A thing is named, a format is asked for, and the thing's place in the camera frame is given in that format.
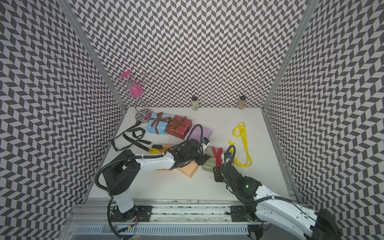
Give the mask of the peach gift box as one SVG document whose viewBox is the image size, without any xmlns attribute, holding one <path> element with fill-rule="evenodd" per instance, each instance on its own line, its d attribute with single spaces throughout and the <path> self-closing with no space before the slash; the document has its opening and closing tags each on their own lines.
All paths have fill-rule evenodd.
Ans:
<svg viewBox="0 0 384 240">
<path fill-rule="evenodd" d="M 198 170 L 199 165 L 196 162 L 190 162 L 186 166 L 182 168 L 178 168 L 178 170 L 183 173 L 188 178 L 192 178 L 196 171 Z"/>
</svg>

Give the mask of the green gift box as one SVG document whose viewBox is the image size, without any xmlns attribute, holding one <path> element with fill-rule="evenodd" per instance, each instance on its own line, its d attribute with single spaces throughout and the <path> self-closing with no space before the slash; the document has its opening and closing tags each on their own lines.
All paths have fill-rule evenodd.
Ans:
<svg viewBox="0 0 384 240">
<path fill-rule="evenodd" d="M 214 167 L 219 167 L 223 164 L 223 148 L 208 147 L 206 155 L 210 158 L 202 165 L 203 171 L 212 173 Z"/>
</svg>

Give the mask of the orange gift box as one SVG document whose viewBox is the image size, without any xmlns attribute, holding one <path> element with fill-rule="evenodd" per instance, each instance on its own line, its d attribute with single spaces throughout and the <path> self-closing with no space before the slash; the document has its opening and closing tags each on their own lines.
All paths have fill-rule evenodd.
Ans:
<svg viewBox="0 0 384 240">
<path fill-rule="evenodd" d="M 152 148 L 156 148 L 156 149 L 164 148 L 166 151 L 170 147 L 171 146 L 167 146 L 167 145 L 161 145 L 161 146 L 153 145 Z M 171 157 L 170 153 L 167 153 L 165 157 L 164 157 L 164 153 L 158 154 L 160 155 L 159 159 L 151 160 L 151 163 L 149 164 L 150 170 L 170 170 L 173 167 L 175 161 L 167 158 L 167 157 Z"/>
</svg>

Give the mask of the yellow ribbon of peach box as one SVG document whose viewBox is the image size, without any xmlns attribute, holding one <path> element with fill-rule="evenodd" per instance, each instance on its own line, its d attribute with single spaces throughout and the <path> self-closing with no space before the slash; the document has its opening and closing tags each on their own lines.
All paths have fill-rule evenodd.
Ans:
<svg viewBox="0 0 384 240">
<path fill-rule="evenodd" d="M 248 147 L 248 139 L 247 139 L 247 131 L 246 131 L 246 126 L 245 123 L 239 123 L 237 127 L 233 129 L 232 132 L 233 137 L 235 138 L 241 138 L 242 144 L 245 150 L 246 154 L 246 162 L 241 163 L 236 157 L 233 160 L 233 163 L 240 168 L 249 168 L 252 166 L 253 161 L 249 153 L 249 147 Z"/>
</svg>

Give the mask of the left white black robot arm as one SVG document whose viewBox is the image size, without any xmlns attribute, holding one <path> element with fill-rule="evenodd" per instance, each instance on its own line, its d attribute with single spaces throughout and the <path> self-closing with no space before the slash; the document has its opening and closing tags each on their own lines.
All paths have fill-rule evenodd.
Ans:
<svg viewBox="0 0 384 240">
<path fill-rule="evenodd" d="M 158 155 L 135 155 L 131 150 L 124 150 L 99 170 L 95 177 L 95 184 L 116 202 L 117 212 L 122 215 L 122 220 L 132 221 L 138 218 L 139 210 L 131 197 L 129 188 L 137 174 L 156 170 L 173 170 L 185 167 L 189 163 L 202 165 L 209 158 L 205 154 L 209 144 L 210 140 L 207 138 L 203 138 L 201 142 L 189 139 Z"/>
</svg>

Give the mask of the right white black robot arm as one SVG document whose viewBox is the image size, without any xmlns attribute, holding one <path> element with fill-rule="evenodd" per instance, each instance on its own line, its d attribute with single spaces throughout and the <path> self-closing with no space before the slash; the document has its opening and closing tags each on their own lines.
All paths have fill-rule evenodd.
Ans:
<svg viewBox="0 0 384 240">
<path fill-rule="evenodd" d="M 261 182 L 241 175 L 230 163 L 214 167 L 216 182 L 244 205 L 246 218 L 271 223 L 301 240 L 340 240 L 342 233 L 329 210 L 315 211 L 281 197 Z"/>
</svg>

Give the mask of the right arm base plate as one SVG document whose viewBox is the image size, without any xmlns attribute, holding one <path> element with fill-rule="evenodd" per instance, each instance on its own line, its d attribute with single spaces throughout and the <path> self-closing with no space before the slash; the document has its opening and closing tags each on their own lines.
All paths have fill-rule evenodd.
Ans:
<svg viewBox="0 0 384 240">
<path fill-rule="evenodd" d="M 231 216 L 232 222 L 234 223 L 249 222 L 249 219 L 246 216 L 245 206 L 240 206 L 240 205 L 230 206 L 230 216 Z"/>
</svg>

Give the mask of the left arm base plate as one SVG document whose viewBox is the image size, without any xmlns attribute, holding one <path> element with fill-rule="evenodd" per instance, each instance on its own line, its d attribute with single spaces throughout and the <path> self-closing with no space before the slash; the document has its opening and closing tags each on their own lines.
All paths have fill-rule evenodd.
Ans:
<svg viewBox="0 0 384 240">
<path fill-rule="evenodd" d="M 149 222 L 152 215 L 153 206 L 134 206 L 126 213 L 121 213 L 117 206 L 110 209 L 110 219 L 112 222 Z"/>
</svg>

